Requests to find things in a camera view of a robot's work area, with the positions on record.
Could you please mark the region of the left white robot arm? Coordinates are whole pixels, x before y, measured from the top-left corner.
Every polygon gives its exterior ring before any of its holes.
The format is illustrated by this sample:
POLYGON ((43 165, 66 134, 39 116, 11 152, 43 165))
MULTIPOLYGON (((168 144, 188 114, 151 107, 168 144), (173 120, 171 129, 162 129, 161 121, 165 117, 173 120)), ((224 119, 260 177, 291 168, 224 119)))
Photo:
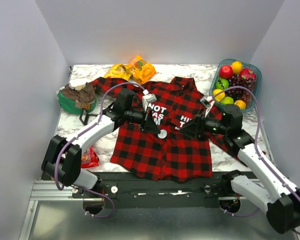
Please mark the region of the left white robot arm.
POLYGON ((50 140, 41 170, 54 178, 58 189, 78 186, 89 197, 97 197, 101 191, 99 178, 81 167, 83 153, 125 123, 136 124, 143 133, 160 133, 149 107, 157 98, 147 90, 142 94, 141 110, 132 106, 135 92, 123 88, 116 100, 107 108, 102 108, 99 116, 91 123, 67 137, 55 135, 50 140))

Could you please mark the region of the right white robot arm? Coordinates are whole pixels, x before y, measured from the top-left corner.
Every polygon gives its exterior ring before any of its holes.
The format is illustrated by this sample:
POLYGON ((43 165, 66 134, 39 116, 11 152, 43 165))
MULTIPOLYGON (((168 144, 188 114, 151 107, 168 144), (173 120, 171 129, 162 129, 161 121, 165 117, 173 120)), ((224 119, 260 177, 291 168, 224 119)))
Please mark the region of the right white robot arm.
POLYGON ((220 191, 239 194, 265 213, 271 227, 279 234, 300 226, 300 188, 285 177, 260 150, 257 140, 242 128, 243 114, 234 104, 223 108, 222 118, 206 117, 205 112, 186 123, 180 132, 199 139, 205 133, 222 135, 226 146, 247 165, 261 184, 251 181, 238 170, 223 175, 220 191))

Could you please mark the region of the red black plaid shirt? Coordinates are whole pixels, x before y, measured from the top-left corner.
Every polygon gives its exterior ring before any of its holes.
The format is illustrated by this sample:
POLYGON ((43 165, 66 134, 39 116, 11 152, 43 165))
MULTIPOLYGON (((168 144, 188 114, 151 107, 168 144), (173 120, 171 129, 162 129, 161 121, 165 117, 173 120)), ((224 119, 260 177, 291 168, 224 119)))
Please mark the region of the red black plaid shirt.
POLYGON ((179 132, 202 108, 200 99, 204 95, 193 78, 148 81, 143 88, 156 96, 157 100, 149 105, 152 118, 167 136, 160 139, 158 134, 141 132, 135 124, 125 123, 118 129, 110 163, 141 178, 185 182, 213 175, 210 143, 237 158, 222 135, 207 132, 203 139, 193 139, 179 132))

